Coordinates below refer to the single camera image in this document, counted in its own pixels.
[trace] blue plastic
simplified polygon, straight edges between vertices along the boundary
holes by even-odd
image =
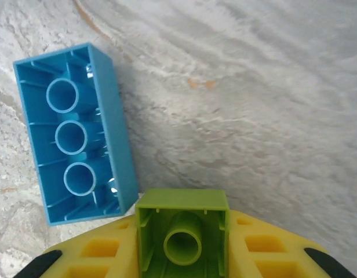
[[[85,43],[14,70],[49,225],[126,213],[138,187],[111,59]]]

